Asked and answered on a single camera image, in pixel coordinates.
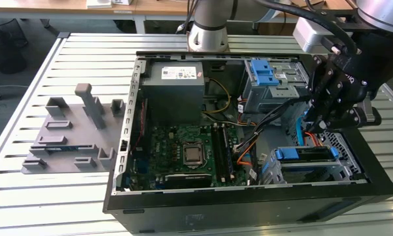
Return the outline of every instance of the motherboard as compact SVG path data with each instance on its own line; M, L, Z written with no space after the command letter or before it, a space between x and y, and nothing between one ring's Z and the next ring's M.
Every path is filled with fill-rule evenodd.
M246 185L244 169L234 166L232 147L236 143L236 127L232 125L155 126L151 130L151 157L146 163L138 159L139 172L146 172L136 176L140 188Z

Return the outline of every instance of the floor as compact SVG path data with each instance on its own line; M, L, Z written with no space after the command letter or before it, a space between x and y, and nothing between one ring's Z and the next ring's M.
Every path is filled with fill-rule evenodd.
M134 22L122 24L122 31L111 20L51 20L51 30L44 29L40 20L19 20L19 23L30 41L30 45L23 49L28 67L23 72L14 75L3 75L0 73L0 86L28 86L31 84L59 31L79 33L135 33ZM178 25L178 21L163 23L147 21L147 32L175 33ZM230 34L258 34L251 26L251 23L230 23L228 32ZM0 87L0 134L18 107L26 89L23 87Z

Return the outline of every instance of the metal table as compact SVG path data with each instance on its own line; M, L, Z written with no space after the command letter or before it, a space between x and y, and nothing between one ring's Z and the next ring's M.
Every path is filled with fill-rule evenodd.
M292 37L231 36L232 52L303 53ZM108 173L24 175L22 163L48 114L51 96L82 103L78 83L91 83L103 103L127 98L136 51L186 51L187 39L167 34L84 34L59 38L0 137L0 235L126 235L104 214ZM375 107L383 125L362 129L393 181L393 92L383 86ZM393 235L393 198L328 222L211 230L179 235Z

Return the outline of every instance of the screw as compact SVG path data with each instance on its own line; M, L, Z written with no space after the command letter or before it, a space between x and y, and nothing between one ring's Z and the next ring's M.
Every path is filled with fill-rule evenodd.
M342 50L338 48L338 47L332 47L331 48L331 50L334 51L334 53L336 54L336 55L340 55L342 54Z

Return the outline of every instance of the power supply label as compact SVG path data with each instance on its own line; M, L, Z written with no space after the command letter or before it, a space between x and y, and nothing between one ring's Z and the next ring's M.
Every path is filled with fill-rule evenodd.
M198 79L198 68L194 66L164 67L162 69L162 79L163 80L196 80Z

